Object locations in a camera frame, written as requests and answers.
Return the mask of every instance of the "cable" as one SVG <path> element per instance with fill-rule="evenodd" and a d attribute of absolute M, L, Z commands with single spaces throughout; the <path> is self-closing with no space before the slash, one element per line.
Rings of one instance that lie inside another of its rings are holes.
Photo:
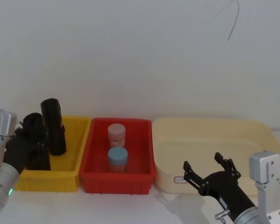
<path fill-rule="evenodd" d="M 225 9 L 227 9 L 230 4 L 233 2 L 233 0 L 231 0 L 226 6 L 224 6 L 224 8 L 222 8 L 219 12 L 217 12 L 213 17 L 211 17 L 207 22 L 206 25 L 209 24 L 210 22 L 212 22 L 215 18 L 217 18 L 222 12 L 225 11 Z"/>
<path fill-rule="evenodd" d="M 235 17 L 235 21 L 234 21 L 233 27 L 232 27 L 232 29 L 231 29 L 231 32 L 230 32 L 230 34 L 229 34 L 228 40 L 230 39 L 230 37 L 231 37 L 231 35 L 232 35 L 232 32 L 233 32 L 233 29 L 234 29 L 234 27 L 235 27 L 235 24 L 237 23 L 237 20 L 238 20 L 239 2 L 238 2 L 238 0 L 236 0 L 236 1 L 237 1 L 237 3 L 238 3 L 238 13 L 237 13 L 237 17 Z"/>

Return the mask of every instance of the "plastic container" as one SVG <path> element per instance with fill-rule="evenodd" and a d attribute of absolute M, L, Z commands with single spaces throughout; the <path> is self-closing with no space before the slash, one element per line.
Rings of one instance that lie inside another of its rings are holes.
<path fill-rule="evenodd" d="M 125 173 L 109 170 L 107 128 L 126 127 L 128 163 Z M 86 193 L 148 194 L 155 176 L 151 121 L 142 119 L 93 119 L 84 151 L 80 180 Z"/>
<path fill-rule="evenodd" d="M 111 148 L 108 151 L 110 171 L 114 173 L 124 173 L 126 171 L 127 159 L 127 150 L 125 148 Z"/>
<path fill-rule="evenodd" d="M 122 124 L 111 124 L 108 127 L 110 147 L 124 147 L 126 128 Z"/>
<path fill-rule="evenodd" d="M 249 196 L 257 195 L 249 177 L 249 156 L 260 151 L 280 154 L 280 143 L 271 130 L 255 121 L 233 119 L 160 118 L 153 122 L 156 185 L 170 193 L 198 194 L 183 179 L 188 161 L 202 178 L 223 170 L 214 160 L 216 152 L 232 158 L 241 173 L 238 182 Z"/>
<path fill-rule="evenodd" d="M 74 192 L 79 187 L 78 172 L 87 141 L 91 119 L 63 117 L 67 151 L 50 155 L 51 171 L 24 170 L 15 190 Z"/>

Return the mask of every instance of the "black wire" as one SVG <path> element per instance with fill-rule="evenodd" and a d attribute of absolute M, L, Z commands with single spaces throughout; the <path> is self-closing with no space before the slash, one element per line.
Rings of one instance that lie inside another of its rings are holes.
<path fill-rule="evenodd" d="M 237 17 L 235 17 L 235 21 L 234 21 L 233 27 L 232 27 L 232 29 L 231 29 L 231 32 L 230 32 L 230 34 L 229 34 L 228 40 L 230 39 L 230 37 L 231 37 L 231 35 L 232 35 L 233 29 L 234 29 L 234 27 L 235 27 L 235 24 L 237 23 L 238 14 L 237 14 Z"/>

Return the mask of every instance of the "black object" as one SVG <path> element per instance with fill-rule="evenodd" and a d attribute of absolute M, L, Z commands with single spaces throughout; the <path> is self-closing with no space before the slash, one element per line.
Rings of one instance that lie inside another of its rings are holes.
<path fill-rule="evenodd" d="M 42 115 L 32 113 L 26 116 L 13 136 L 6 143 L 3 162 L 13 166 L 19 174 L 29 170 L 51 170 L 47 134 Z"/>
<path fill-rule="evenodd" d="M 42 116 L 49 134 L 49 151 L 52 155 L 62 155 L 66 152 L 65 128 L 62 124 L 59 101 L 51 98 L 42 101 Z"/>
<path fill-rule="evenodd" d="M 215 160 L 224 168 L 224 171 L 213 173 L 204 179 L 198 176 L 185 161 L 184 180 L 196 188 L 200 195 L 211 196 L 224 210 L 229 209 L 229 217 L 234 221 L 243 211 L 255 205 L 238 186 L 238 178 L 241 174 L 235 168 L 232 159 L 224 159 L 220 153 L 216 153 Z"/>

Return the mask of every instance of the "white table surface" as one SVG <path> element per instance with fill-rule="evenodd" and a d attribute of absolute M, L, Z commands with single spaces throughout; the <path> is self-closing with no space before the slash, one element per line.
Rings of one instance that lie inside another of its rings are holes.
<path fill-rule="evenodd" d="M 274 133 L 280 140 L 280 131 Z M 257 198 L 251 199 L 257 204 Z M 214 219 L 220 211 L 211 197 L 167 194 L 155 186 L 149 195 L 141 196 L 86 194 L 81 189 L 76 193 L 14 191 L 0 224 L 221 224 Z"/>

